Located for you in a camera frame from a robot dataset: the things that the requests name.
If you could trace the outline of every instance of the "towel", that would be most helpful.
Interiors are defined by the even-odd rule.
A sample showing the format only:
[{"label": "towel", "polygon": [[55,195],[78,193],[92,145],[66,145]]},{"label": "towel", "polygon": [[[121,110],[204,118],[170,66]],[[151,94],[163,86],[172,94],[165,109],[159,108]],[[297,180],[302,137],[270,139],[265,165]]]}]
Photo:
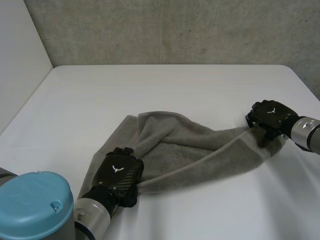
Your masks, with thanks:
[{"label": "towel", "polygon": [[284,145],[282,136],[264,143],[260,127],[215,131],[173,112],[127,116],[94,154],[79,197],[90,190],[106,154],[134,149],[144,163],[139,193],[160,193],[239,175],[260,166]]}]

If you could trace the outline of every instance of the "carbon fiber glove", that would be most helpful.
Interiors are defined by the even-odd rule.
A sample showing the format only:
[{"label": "carbon fiber glove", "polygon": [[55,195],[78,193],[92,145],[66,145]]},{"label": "carbon fiber glove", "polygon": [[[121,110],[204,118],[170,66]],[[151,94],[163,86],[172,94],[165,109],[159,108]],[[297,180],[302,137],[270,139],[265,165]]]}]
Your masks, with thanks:
[{"label": "carbon fiber glove", "polygon": [[106,154],[101,166],[96,172],[92,187],[108,189],[115,200],[115,205],[131,208],[137,203],[139,182],[144,163],[131,154],[131,148],[115,148]]},{"label": "carbon fiber glove", "polygon": [[292,116],[298,116],[298,114],[282,103],[274,100],[263,100],[252,106],[252,110],[245,116],[245,119],[250,128],[254,126],[254,123],[258,124],[266,130],[265,138],[273,140],[284,134],[284,122]]}]

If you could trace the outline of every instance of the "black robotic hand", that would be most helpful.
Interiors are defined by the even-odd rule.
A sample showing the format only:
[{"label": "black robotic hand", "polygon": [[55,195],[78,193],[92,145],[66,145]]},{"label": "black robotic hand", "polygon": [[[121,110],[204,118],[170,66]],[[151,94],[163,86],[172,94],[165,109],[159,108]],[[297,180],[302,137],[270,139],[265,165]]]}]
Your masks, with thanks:
[{"label": "black robotic hand", "polygon": [[254,126],[254,123],[258,124],[266,130],[265,138],[273,140],[277,136],[285,134],[283,131],[284,123],[292,116],[298,116],[298,114],[282,103],[263,100],[252,106],[252,110],[245,116],[245,119],[250,128]]},{"label": "black robotic hand", "polygon": [[131,148],[116,147],[106,154],[97,170],[91,190],[83,198],[102,203],[112,213],[114,206],[131,208],[137,204],[138,187],[144,163],[131,154]]}]

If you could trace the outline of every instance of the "white logo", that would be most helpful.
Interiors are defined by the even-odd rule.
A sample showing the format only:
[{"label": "white logo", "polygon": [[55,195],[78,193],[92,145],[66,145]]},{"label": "white logo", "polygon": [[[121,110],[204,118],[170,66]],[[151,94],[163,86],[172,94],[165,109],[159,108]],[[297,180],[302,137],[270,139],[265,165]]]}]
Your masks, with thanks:
[{"label": "white logo", "polygon": [[275,114],[275,113],[276,113],[276,109],[274,108],[272,111],[267,111],[266,113],[267,113],[267,114],[271,114],[271,113],[274,113],[274,114]]},{"label": "white logo", "polygon": [[123,170],[123,169],[125,169],[124,167],[118,169],[118,168],[115,168],[115,166],[113,166],[113,165],[112,165],[112,168],[113,168],[113,170],[114,170],[115,173],[116,173],[116,172],[119,172],[119,171],[121,171],[121,170]]}]

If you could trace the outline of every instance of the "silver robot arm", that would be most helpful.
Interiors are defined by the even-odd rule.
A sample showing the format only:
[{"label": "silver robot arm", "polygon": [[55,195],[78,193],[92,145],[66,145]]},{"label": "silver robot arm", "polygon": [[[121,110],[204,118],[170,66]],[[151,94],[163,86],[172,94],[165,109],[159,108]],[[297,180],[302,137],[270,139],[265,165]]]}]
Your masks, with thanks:
[{"label": "silver robot arm", "polygon": [[287,123],[287,128],[291,131],[288,137],[298,146],[310,152],[320,155],[320,120],[304,116],[297,121]]}]

